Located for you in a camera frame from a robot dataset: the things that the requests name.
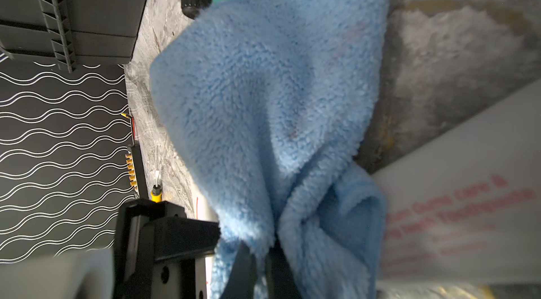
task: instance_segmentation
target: red wire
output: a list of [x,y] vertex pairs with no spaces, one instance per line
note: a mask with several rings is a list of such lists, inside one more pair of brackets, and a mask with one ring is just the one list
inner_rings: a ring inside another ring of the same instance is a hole
[[135,121],[133,117],[132,117],[132,140],[135,144]]

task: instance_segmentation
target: towel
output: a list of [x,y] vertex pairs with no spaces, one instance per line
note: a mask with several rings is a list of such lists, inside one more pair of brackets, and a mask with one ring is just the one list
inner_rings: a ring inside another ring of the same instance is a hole
[[278,237],[303,298],[373,298],[385,200],[352,156],[378,96],[388,0],[214,4],[150,68],[152,98],[216,211],[212,297],[240,241]]

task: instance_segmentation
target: screw hole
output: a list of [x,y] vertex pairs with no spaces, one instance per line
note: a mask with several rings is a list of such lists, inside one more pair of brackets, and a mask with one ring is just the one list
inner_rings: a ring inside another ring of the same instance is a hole
[[167,281],[169,281],[169,268],[167,266],[164,266],[162,269],[162,283],[167,284]]

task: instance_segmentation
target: black wavy patterned wallpaper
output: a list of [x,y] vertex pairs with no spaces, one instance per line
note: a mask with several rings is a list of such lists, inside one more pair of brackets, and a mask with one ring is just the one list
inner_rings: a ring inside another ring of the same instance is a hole
[[0,264],[110,247],[134,198],[120,66],[72,74],[0,53]]

